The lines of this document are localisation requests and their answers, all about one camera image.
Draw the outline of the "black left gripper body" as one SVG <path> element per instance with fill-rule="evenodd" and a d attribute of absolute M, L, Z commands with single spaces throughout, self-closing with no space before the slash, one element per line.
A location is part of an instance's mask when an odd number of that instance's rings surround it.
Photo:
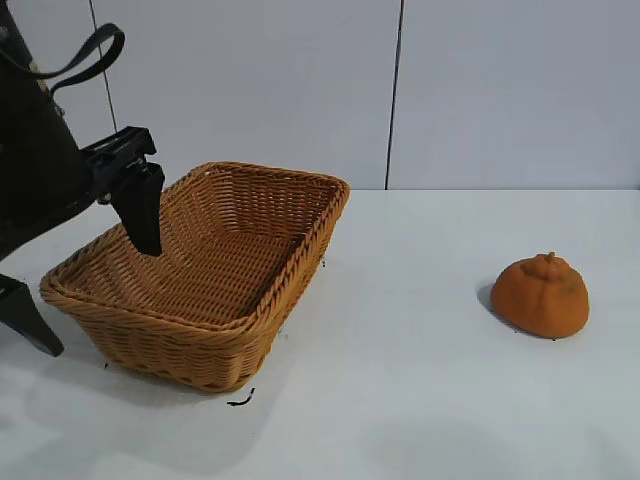
<path fill-rule="evenodd" d="M 111 205 L 111 192 L 125 171 L 149 163 L 147 156 L 155 152 L 149 130 L 141 127 L 126 127 L 79 148 L 34 75 L 3 65 L 1 255 L 7 257 L 93 203 Z"/>

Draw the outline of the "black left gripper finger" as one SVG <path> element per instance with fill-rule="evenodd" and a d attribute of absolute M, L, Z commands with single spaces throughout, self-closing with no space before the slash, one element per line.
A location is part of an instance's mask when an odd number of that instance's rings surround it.
<path fill-rule="evenodd" d="M 164 173 L 156 163 L 140 163 L 128 168 L 111 192 L 111 205 L 126 233 L 144 255 L 160 256 L 160 197 Z"/>
<path fill-rule="evenodd" d="M 37 309 L 28 285 L 1 276 L 1 323 L 24 337 L 35 348 L 59 356 L 64 346 Z"/>

